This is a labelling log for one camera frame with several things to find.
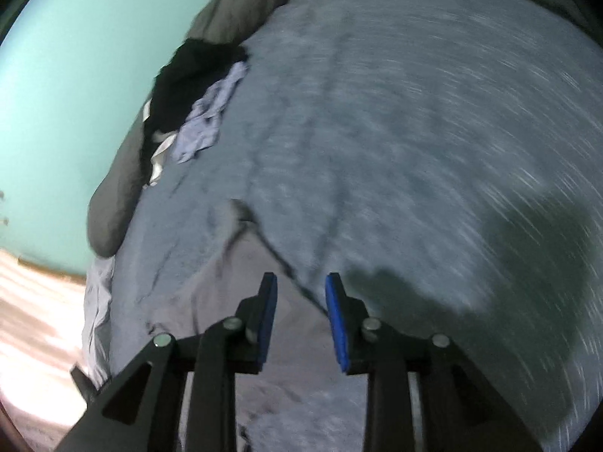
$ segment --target sunlit floor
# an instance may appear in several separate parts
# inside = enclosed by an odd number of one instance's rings
[[[21,267],[0,250],[0,392],[35,451],[52,450],[86,407],[69,370],[81,359],[84,287]]]

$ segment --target light green wall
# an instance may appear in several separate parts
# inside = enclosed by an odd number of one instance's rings
[[[0,246],[75,272],[86,209],[208,0],[31,0],[0,46]]]

